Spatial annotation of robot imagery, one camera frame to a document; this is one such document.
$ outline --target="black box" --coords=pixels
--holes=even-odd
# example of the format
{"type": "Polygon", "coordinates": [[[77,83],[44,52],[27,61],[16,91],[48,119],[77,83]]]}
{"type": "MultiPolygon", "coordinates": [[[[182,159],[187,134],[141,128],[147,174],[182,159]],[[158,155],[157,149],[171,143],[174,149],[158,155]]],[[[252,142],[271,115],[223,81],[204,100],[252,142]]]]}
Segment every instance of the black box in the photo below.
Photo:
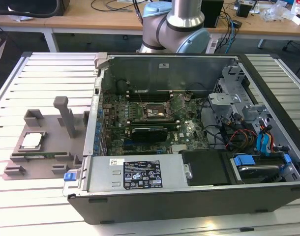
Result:
{"type": "Polygon", "coordinates": [[[201,11],[205,15],[205,28],[216,28],[224,0],[203,0],[201,11]]]}
{"type": "Polygon", "coordinates": [[[239,4],[237,9],[237,16],[248,17],[249,11],[252,9],[253,5],[250,4],[239,4]]]}

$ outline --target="circuit board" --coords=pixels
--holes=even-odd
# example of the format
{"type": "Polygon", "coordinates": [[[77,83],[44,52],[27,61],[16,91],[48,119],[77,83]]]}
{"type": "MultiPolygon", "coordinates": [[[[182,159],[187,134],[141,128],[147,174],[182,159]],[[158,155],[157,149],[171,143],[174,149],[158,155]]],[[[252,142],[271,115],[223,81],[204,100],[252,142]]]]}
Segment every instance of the circuit board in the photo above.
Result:
{"type": "Polygon", "coordinates": [[[106,128],[107,155],[171,154],[179,149],[209,148],[197,110],[200,99],[184,100],[184,94],[178,94],[170,102],[129,102],[125,97],[108,94],[104,97],[104,119],[106,128]],[[176,127],[170,129],[164,142],[136,142],[129,138],[131,127],[128,120],[140,121],[145,117],[173,123],[156,123],[155,126],[176,127]]]}

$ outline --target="blue tab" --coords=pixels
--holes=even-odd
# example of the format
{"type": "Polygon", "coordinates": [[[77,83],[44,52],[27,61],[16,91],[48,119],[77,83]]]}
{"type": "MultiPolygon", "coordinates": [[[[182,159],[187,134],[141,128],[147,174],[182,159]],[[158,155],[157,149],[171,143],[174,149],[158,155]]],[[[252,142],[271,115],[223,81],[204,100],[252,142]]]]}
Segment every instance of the blue tab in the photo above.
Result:
{"type": "Polygon", "coordinates": [[[234,157],[233,160],[234,160],[234,163],[235,163],[236,166],[240,166],[242,164],[238,157],[234,157]]]}
{"type": "Polygon", "coordinates": [[[291,157],[288,154],[284,154],[283,158],[284,158],[284,160],[286,161],[287,164],[292,162],[291,157]]]}
{"type": "Polygon", "coordinates": [[[250,166],[255,165],[253,156],[251,155],[238,155],[234,158],[236,166],[250,166]]]}
{"type": "Polygon", "coordinates": [[[77,175],[76,173],[72,173],[72,172],[67,172],[64,174],[63,176],[63,180],[64,181],[76,181],[77,180],[77,175]]]}

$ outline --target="computer tower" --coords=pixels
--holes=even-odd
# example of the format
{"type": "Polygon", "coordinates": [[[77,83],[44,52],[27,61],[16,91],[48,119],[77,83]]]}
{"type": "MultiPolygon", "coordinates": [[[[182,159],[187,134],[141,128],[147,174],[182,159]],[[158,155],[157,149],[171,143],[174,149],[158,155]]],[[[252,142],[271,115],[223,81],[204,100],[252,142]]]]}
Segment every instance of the computer tower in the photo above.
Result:
{"type": "Polygon", "coordinates": [[[205,28],[216,28],[224,0],[203,0],[201,11],[205,15],[205,28]]]}

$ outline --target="black plastic cover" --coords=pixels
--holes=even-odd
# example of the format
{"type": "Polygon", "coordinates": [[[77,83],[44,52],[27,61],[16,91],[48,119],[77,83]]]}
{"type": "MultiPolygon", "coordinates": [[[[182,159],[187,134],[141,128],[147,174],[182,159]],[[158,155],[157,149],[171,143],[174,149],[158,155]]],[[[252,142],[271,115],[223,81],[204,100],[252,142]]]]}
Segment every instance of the black plastic cover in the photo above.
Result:
{"type": "Polygon", "coordinates": [[[189,186],[239,184],[230,163],[232,155],[226,150],[185,150],[181,154],[192,172],[189,186]]]}

